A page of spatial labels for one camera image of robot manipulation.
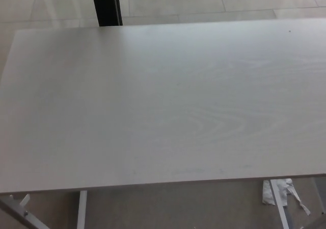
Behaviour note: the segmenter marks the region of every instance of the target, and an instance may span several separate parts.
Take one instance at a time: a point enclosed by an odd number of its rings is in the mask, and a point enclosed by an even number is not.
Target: tabletop
[[[326,19],[23,30],[0,193],[322,175]]]

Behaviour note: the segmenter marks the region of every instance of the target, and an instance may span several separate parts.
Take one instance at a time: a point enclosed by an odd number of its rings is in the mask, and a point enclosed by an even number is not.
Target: white table
[[[326,173],[326,20],[19,31],[0,193]]]

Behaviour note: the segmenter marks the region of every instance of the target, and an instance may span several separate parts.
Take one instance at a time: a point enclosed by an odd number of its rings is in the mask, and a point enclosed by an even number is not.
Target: table
[[[24,30],[0,194],[323,175],[326,20]]]

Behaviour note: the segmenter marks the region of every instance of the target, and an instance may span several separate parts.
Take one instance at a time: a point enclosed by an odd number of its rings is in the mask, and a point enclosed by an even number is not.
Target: paper
[[[299,195],[297,194],[292,179],[278,179],[276,180],[276,184],[280,191],[280,197],[282,201],[282,206],[287,206],[287,195],[292,194],[296,200],[299,202],[300,206],[306,212],[307,215],[310,215],[310,211],[306,206],[303,205]],[[273,194],[270,189],[269,181],[264,181],[263,183],[263,203],[269,205],[275,205],[275,201],[273,198]]]

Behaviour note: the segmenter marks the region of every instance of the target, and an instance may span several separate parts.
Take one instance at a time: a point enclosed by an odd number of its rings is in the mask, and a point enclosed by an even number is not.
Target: table leg
[[[283,208],[281,197],[280,197],[280,191],[277,186],[276,180],[269,180],[269,185],[270,185],[271,192],[273,194],[275,204],[277,205],[277,208],[279,209],[283,229],[289,229],[289,225],[287,223],[287,219],[285,216],[284,208]]]
[[[20,203],[11,196],[0,197],[0,209],[18,220],[28,229],[49,229],[33,214],[28,212]]]
[[[77,229],[85,228],[86,202],[87,202],[87,191],[81,191],[79,195]]]

